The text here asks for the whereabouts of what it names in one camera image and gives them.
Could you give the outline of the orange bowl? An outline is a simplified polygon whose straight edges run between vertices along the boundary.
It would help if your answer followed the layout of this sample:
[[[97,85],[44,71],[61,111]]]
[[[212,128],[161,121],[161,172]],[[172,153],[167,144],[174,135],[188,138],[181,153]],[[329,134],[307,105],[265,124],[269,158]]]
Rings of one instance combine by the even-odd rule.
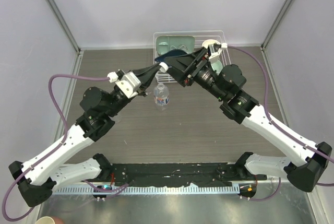
[[[214,40],[214,39],[208,39],[208,40],[205,40],[203,43],[202,43],[202,47],[205,47],[205,48],[208,48],[209,45],[212,45],[212,44],[218,44],[218,45],[221,45],[221,42],[220,41],[217,41],[217,40]]]

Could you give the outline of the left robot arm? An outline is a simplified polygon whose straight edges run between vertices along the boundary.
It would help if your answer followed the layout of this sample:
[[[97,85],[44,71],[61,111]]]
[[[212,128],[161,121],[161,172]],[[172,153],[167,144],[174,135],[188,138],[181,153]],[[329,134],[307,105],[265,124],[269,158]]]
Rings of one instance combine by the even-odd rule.
[[[71,126],[64,127],[63,136],[33,158],[9,165],[15,185],[25,201],[33,208],[46,201],[61,187],[89,179],[107,181],[111,165],[101,154],[79,164],[65,165],[72,156],[101,139],[114,125],[113,118],[136,96],[146,96],[159,71],[166,72],[165,63],[124,72],[110,72],[103,78],[69,75],[69,78],[108,81],[111,92],[90,87],[83,94],[80,106],[83,114]]]

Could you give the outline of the beige cup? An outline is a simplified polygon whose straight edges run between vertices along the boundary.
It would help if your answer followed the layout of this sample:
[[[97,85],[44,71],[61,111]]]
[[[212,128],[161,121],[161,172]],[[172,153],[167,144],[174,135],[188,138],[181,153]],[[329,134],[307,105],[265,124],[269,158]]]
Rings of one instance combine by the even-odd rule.
[[[39,218],[35,224],[56,224],[56,221],[54,218],[50,217],[50,216],[43,216],[41,218]]]

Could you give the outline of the green round bowl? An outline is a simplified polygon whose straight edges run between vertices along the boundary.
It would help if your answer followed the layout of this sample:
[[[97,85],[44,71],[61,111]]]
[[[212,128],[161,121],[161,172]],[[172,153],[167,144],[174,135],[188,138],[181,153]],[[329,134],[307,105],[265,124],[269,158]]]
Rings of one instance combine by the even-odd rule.
[[[223,64],[220,60],[211,63],[212,70],[219,74],[223,69]]]

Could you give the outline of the labelled clear plastic bottle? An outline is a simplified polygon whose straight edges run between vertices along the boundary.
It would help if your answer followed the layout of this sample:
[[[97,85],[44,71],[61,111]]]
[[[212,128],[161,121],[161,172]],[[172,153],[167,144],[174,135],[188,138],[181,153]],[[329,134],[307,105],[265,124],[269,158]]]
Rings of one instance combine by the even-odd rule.
[[[153,90],[153,96],[158,110],[164,111],[167,109],[170,100],[169,95],[169,89],[165,84],[158,83],[155,86]]]

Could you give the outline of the dark blue leaf plate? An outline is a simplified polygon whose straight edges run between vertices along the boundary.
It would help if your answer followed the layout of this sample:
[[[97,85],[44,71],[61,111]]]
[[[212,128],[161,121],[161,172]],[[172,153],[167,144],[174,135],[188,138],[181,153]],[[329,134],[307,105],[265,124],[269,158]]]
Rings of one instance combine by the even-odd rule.
[[[184,50],[172,49],[172,50],[166,52],[165,54],[162,54],[162,55],[156,57],[154,59],[154,61],[157,62],[157,63],[161,63],[161,62],[164,62],[164,60],[167,57],[179,57],[179,56],[186,55],[186,54],[187,54],[187,52],[185,52]]]

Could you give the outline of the pink cup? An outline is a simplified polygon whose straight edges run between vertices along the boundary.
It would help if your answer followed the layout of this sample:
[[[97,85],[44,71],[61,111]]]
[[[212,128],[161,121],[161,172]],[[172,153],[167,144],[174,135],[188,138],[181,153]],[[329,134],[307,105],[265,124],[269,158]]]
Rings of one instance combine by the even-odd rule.
[[[64,224],[63,220],[59,217],[51,216],[54,224]]]

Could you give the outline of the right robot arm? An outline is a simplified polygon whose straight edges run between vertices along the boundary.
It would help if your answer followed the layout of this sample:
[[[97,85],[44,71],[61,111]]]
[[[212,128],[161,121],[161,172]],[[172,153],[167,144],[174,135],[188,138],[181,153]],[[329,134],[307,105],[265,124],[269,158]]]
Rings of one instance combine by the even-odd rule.
[[[215,53],[201,48],[191,54],[165,57],[164,63],[169,67],[167,73],[180,85],[199,84],[222,102],[220,109],[227,118],[258,133],[284,153],[283,157],[245,153],[235,167],[236,175],[243,180],[257,174],[275,176],[311,192],[328,166],[332,147],[308,140],[271,116],[265,106],[242,89],[246,78],[237,65],[226,65],[216,73],[211,66]]]

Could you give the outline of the white bottle cap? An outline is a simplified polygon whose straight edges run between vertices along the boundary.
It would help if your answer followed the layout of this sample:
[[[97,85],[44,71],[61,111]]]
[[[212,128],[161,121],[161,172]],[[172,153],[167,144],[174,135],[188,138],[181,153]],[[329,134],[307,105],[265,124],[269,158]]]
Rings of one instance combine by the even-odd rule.
[[[168,65],[165,62],[160,62],[159,66],[160,66],[159,71],[163,73],[166,73],[169,69]]]

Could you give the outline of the green rectangular tray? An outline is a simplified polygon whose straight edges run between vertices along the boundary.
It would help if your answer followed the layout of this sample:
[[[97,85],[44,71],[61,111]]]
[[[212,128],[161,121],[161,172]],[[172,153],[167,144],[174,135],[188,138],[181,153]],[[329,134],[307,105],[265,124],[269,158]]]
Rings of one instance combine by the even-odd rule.
[[[181,49],[191,53],[195,49],[193,36],[159,36],[156,38],[156,51],[159,55],[172,49]]]

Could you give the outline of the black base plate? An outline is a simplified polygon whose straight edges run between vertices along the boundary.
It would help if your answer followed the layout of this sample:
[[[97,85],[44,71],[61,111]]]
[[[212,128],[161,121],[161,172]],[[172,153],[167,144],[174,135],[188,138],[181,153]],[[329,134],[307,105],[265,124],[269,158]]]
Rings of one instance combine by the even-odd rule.
[[[133,187],[231,186],[236,181],[265,181],[264,174],[253,175],[234,163],[114,163],[104,178],[88,182],[114,182]]]

